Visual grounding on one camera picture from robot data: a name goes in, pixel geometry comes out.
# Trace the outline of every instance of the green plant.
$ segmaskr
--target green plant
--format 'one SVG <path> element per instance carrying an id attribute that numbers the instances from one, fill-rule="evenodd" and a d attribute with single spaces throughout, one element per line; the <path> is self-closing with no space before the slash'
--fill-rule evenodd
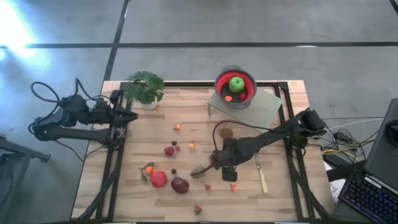
<path id="1" fill-rule="evenodd" d="M 130 86 L 125 91 L 124 97 L 128 102 L 136 99 L 142 104 L 150 104 L 155 101 L 155 97 L 159 102 L 163 98 L 164 81 L 157 75 L 147 72 L 139 71 L 129 76 Z"/>

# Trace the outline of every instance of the wooden handle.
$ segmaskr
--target wooden handle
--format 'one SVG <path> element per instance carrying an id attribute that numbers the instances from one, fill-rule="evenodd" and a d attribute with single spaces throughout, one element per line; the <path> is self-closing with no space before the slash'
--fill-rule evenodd
<path id="1" fill-rule="evenodd" d="M 266 193 L 268 193 L 268 188 L 267 188 L 266 180 L 264 178 L 264 174 L 262 174 L 261 169 L 259 169 L 259 173 L 260 173 L 262 191 L 264 192 L 264 194 L 266 194 Z"/>

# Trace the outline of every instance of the green apple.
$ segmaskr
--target green apple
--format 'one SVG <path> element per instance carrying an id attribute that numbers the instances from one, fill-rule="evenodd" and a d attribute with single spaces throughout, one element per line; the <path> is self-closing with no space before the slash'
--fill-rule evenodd
<path id="1" fill-rule="evenodd" d="M 233 93 L 240 93 L 244 89 L 244 81 L 241 77 L 233 77 L 229 81 L 229 90 Z"/>

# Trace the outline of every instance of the utensil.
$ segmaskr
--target utensil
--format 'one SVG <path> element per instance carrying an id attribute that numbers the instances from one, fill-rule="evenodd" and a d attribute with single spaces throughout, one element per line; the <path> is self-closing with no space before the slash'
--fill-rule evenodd
<path id="1" fill-rule="evenodd" d="M 260 160 L 259 160 L 259 156 L 257 154 L 255 154 L 254 155 L 254 159 L 256 160 L 257 170 L 259 170 L 262 191 L 266 194 L 266 193 L 268 193 L 268 188 L 267 188 L 266 180 L 264 178 L 264 174 L 262 174 L 261 163 L 260 163 Z"/>

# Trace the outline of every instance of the white pot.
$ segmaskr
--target white pot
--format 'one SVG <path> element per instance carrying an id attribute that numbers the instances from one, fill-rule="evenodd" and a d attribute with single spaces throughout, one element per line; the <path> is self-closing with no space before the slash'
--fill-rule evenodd
<path id="1" fill-rule="evenodd" d="M 150 103 L 148 105 L 141 103 L 141 107 L 144 110 L 153 110 L 153 109 L 155 109 L 156 106 L 157 106 L 157 98 L 156 97 L 155 97 L 155 101 L 153 101 L 152 103 Z"/>

